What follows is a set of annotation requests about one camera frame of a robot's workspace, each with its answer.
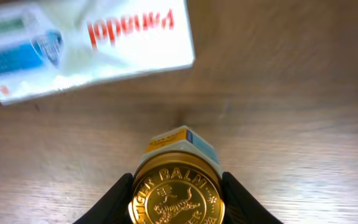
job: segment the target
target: tiger logo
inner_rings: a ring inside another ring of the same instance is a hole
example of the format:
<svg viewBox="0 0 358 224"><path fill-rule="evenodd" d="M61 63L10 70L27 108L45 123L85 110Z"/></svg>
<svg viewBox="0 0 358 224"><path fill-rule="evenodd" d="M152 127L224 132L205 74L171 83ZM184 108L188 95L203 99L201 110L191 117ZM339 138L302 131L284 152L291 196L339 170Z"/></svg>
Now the tiger logo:
<svg viewBox="0 0 358 224"><path fill-rule="evenodd" d="M189 202L191 199L191 187L187 190L187 196L187 199L183 199L173 205L163 205L160 203L159 205L154 206L154 210L157 214L162 214L160 220L155 222L155 224L169 224L171 219L176 217L181 211L195 209L200 206L200 203Z"/></svg>

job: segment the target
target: wooden table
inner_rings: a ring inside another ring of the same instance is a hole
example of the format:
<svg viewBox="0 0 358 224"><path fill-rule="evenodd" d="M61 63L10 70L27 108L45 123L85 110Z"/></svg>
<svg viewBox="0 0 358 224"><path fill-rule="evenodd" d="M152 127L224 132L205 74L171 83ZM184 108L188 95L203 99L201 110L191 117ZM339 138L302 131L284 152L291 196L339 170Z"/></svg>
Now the wooden table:
<svg viewBox="0 0 358 224"><path fill-rule="evenodd" d="M71 223L187 124L285 223L358 223L358 1L189 0L196 62L0 106L0 223Z"/></svg>

